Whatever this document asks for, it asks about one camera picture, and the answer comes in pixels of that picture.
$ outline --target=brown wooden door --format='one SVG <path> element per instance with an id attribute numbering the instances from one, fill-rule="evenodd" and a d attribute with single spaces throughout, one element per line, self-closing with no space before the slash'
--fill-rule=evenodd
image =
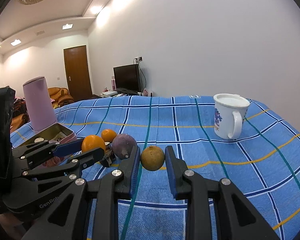
<path id="1" fill-rule="evenodd" d="M 74 101 L 91 98 L 87 46 L 64 49 L 63 54 L 70 95 L 74 98 Z"/>

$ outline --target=green stripe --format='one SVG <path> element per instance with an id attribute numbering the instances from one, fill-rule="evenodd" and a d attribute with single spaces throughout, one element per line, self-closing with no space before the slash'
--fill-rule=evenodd
<path id="1" fill-rule="evenodd" d="M 211 144 L 211 146 L 212 146 L 212 148 L 213 148 L 213 150 L 214 150 L 216 156 L 218 157 L 218 160 L 219 160 L 220 163 L 221 163 L 222 169 L 223 169 L 223 171 L 224 171 L 226 177 L 229 179 L 229 176 L 228 176 L 226 167 L 225 167 L 225 165 L 223 164 L 223 162 L 222 162 L 222 160 L 221 160 L 221 158 L 220 158 L 220 156 L 219 156 L 219 154 L 218 154 L 218 152 L 217 152 L 217 149 L 214 147 L 212 141 L 211 141 L 210 138 L 209 138 L 209 135 L 208 135 L 207 132 L 204 130 L 204 128 L 203 128 L 203 126 L 202 126 L 202 124 L 201 124 L 201 119 L 200 119 L 200 112 L 199 112 L 198 102 L 197 102 L 197 99 L 196 99 L 196 98 L 195 98 L 194 100 L 195 100 L 195 104 L 197 105 L 198 119 L 199 119 L 200 127 L 201 127 L 202 131 L 205 133 L 205 135 L 206 135 L 206 137 L 208 138 L 208 140 L 209 140 L 209 142 L 210 142 L 210 144 Z"/>
<path id="2" fill-rule="evenodd" d="M 79 107 L 81 106 L 82 103 L 83 103 L 83 101 L 79 104 L 78 108 L 76 109 L 76 111 L 75 111 L 75 113 L 74 113 L 74 118 L 73 118 L 72 124 L 69 126 L 69 128 L 73 125 L 73 122 L 74 122 L 74 119 L 75 119 L 75 115 L 77 114 L 78 109 L 79 109 Z"/>
<path id="3" fill-rule="evenodd" d="M 102 121 L 101 121 L 101 123 L 100 123 L 100 125 L 99 125 L 99 129 L 98 129 L 98 131 L 97 131 L 96 135 L 97 135 L 97 134 L 100 132 L 101 125 L 103 124 L 104 120 L 106 119 L 106 117 L 107 117 L 107 115 L 108 115 L 108 113 L 109 113 L 109 109 L 110 109 L 110 105 L 111 105 L 112 99 L 113 99 L 113 98 L 111 98 L 111 100 L 110 100 L 110 103 L 109 103 L 109 106 L 108 106 L 108 109 L 107 109 L 106 115 L 105 115 L 105 117 L 102 119 Z"/>
<path id="4" fill-rule="evenodd" d="M 260 134 L 260 136 L 265 139 L 268 143 L 270 143 L 276 150 L 277 152 L 280 154 L 281 158 L 283 159 L 283 161 L 285 162 L 285 164 L 287 165 L 288 169 L 290 170 L 292 176 L 294 177 L 294 180 L 296 181 L 299 190 L 300 190 L 300 182 L 297 179 L 297 176 L 295 175 L 293 169 L 291 168 L 290 164 L 288 163 L 288 161 L 286 160 L 286 158 L 283 156 L 282 152 L 279 150 L 279 148 L 277 146 L 275 146 L 272 142 L 270 142 L 252 123 L 249 122 L 249 120 L 247 118 L 245 118 L 245 120 Z"/>
<path id="5" fill-rule="evenodd" d="M 148 124 L 147 136 L 146 136 L 145 145 L 143 147 L 143 150 L 147 148 L 147 143 L 148 143 L 148 138 L 149 138 L 150 125 L 151 125 L 151 103 L 152 103 L 152 97 L 150 98 L 149 124 Z M 134 203 L 136 202 L 136 197 L 137 197 L 137 193 L 138 193 L 138 188 L 139 188 L 139 183 L 140 183 L 140 179 L 141 179 L 141 174 L 142 174 L 142 165 L 140 163 L 139 164 L 138 178 L 137 178 L 137 185 L 136 185 L 136 192 L 134 193 L 134 195 L 132 197 L 131 204 L 130 204 L 130 207 L 129 207 L 129 210 L 128 210 L 128 214 L 127 214 L 126 220 L 125 220 L 124 225 L 123 225 L 123 229 L 122 229 L 120 240 L 125 240 L 125 238 L 126 238 L 126 234 L 127 234 L 127 230 L 128 230 L 130 218 L 131 218 L 131 215 L 132 215 L 133 206 L 134 206 Z"/>

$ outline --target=tv stand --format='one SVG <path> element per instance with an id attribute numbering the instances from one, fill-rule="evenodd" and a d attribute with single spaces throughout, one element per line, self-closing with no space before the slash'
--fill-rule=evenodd
<path id="1" fill-rule="evenodd" d="M 129 90 L 129 89 L 125 89 L 125 88 L 117 88 L 116 90 L 118 92 L 118 94 L 126 94 L 128 96 L 137 96 L 138 92 L 137 91 L 133 91 L 133 90 Z"/>

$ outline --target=ceiling light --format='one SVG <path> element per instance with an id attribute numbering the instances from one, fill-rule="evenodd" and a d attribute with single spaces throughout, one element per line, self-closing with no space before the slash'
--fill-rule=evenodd
<path id="1" fill-rule="evenodd" d="M 73 24 L 66 24 L 66 25 L 63 25 L 62 29 L 63 29 L 63 30 L 71 29 L 71 28 L 72 28 L 72 25 L 73 25 Z"/>
<path id="2" fill-rule="evenodd" d="M 91 7 L 90 11 L 93 13 L 93 14 L 97 14 L 101 11 L 102 7 L 101 6 L 93 6 Z"/>
<path id="3" fill-rule="evenodd" d="M 20 44 L 21 41 L 20 40 L 15 40 L 14 42 L 11 43 L 12 46 L 16 46 L 18 44 Z"/>

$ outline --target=mug handle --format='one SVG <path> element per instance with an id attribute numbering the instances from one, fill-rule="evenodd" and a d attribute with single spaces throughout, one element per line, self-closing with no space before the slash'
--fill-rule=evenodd
<path id="1" fill-rule="evenodd" d="M 238 111 L 234 111 L 232 112 L 233 117 L 234 117 L 234 130 L 233 133 L 228 133 L 228 137 L 229 139 L 237 139 L 240 134 L 241 134 L 241 130 L 242 130 L 242 117 L 240 112 Z"/>

